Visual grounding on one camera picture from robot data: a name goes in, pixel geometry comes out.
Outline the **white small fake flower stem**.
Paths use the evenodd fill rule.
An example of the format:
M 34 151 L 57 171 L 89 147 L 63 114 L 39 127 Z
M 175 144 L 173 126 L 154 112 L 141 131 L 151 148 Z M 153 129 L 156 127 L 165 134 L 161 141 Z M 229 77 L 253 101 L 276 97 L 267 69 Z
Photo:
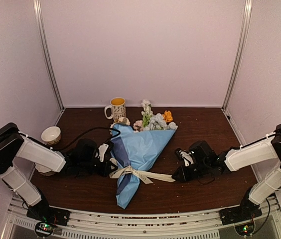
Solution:
M 146 127 L 149 124 L 150 118 L 153 116 L 153 111 L 151 110 L 151 102 L 147 99 L 142 100 L 141 106 L 143 107 L 142 114 L 142 126 Z

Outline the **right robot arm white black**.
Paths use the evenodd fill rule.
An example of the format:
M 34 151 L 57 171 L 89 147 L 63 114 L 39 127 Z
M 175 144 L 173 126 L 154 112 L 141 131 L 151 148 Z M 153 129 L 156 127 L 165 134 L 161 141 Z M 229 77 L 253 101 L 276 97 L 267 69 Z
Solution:
M 281 188 L 281 124 L 263 138 L 247 145 L 231 147 L 220 154 L 216 154 L 204 140 L 193 143 L 187 151 L 178 148 L 175 154 L 184 162 L 171 176 L 179 182 L 196 180 L 204 175 L 221 175 L 226 171 L 234 172 L 260 162 L 276 160 L 276 165 L 265 178 L 246 192 L 236 210 L 241 220 L 248 219 L 258 205 Z

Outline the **floral mug yellow inside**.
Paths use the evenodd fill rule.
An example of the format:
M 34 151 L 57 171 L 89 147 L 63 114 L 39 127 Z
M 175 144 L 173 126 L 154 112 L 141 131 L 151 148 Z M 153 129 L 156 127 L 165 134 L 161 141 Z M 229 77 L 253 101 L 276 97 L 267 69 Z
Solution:
M 110 104 L 104 108 L 105 117 L 108 120 L 118 122 L 119 118 L 126 117 L 126 100 L 116 97 L 110 100 Z

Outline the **orange fake flower stem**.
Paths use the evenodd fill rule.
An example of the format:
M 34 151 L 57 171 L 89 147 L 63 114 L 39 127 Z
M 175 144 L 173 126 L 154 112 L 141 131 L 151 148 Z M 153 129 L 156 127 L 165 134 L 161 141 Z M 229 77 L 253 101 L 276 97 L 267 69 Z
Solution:
M 173 116 L 171 111 L 165 111 L 162 116 L 165 122 L 167 123 L 173 122 Z

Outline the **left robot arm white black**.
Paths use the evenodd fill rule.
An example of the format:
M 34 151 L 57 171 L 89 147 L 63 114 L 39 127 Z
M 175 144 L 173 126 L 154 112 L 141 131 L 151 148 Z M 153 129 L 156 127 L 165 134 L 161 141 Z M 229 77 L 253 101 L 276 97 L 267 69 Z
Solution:
M 17 125 L 10 122 L 0 128 L 0 179 L 5 182 L 25 203 L 33 207 L 33 212 L 42 221 L 48 221 L 53 211 L 43 202 L 44 195 L 39 192 L 24 173 L 15 165 L 15 158 L 22 158 L 35 164 L 41 174 L 74 173 L 92 174 L 107 177 L 118 166 L 111 158 L 112 139 L 121 132 L 111 128 L 112 135 L 101 145 L 83 136 L 89 129 L 60 150 L 43 144 L 33 137 L 21 132 Z

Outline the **blue tissue paper sheet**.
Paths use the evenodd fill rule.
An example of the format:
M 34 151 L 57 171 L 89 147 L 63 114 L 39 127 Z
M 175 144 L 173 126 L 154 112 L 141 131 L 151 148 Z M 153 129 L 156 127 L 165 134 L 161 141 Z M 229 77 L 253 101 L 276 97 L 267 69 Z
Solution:
M 113 127 L 114 144 L 111 155 L 118 169 L 131 166 L 135 170 L 148 171 L 167 146 L 175 130 L 150 130 L 135 132 L 131 126 L 116 124 Z M 141 181 L 132 174 L 127 174 L 117 180 L 117 205 L 125 209 Z

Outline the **cream printed ribbon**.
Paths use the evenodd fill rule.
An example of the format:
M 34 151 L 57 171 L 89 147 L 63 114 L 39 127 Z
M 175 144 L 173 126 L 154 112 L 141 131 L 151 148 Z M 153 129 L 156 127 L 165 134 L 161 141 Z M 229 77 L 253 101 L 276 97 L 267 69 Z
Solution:
M 109 174 L 111 179 L 119 179 L 127 174 L 132 174 L 143 181 L 145 184 L 153 184 L 151 179 L 164 181 L 164 182 L 175 182 L 175 179 L 172 178 L 172 175 L 168 174 L 159 174 L 152 173 L 148 171 L 135 170 L 131 166 L 127 166 L 124 168 L 117 169 L 116 171 Z

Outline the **pink fake flower stem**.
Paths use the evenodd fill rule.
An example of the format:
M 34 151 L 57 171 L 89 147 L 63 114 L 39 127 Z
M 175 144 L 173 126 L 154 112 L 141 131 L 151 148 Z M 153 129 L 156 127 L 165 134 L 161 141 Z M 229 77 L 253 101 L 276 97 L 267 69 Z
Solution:
M 133 129 L 135 131 L 143 131 L 143 121 L 142 120 L 137 120 L 134 124 L 133 124 Z

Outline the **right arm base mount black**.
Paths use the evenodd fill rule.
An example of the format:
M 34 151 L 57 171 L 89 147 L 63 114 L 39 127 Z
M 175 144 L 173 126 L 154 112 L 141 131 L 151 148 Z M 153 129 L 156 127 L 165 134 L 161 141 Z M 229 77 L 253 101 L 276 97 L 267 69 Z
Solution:
M 250 191 L 251 188 L 246 191 L 240 205 L 231 208 L 224 208 L 219 211 L 222 225 L 239 223 L 262 215 L 260 206 L 249 200 Z

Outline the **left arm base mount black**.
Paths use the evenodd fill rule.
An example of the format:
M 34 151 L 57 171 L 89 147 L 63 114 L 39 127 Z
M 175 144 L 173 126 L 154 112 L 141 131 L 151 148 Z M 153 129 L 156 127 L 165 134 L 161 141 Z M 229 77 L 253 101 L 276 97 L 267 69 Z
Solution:
M 22 206 L 27 209 L 26 216 L 38 220 L 34 226 L 34 232 L 40 239 L 45 239 L 53 234 L 58 226 L 67 226 L 70 211 L 51 207 L 44 195 L 41 200 L 34 206 L 31 206 L 23 200 Z

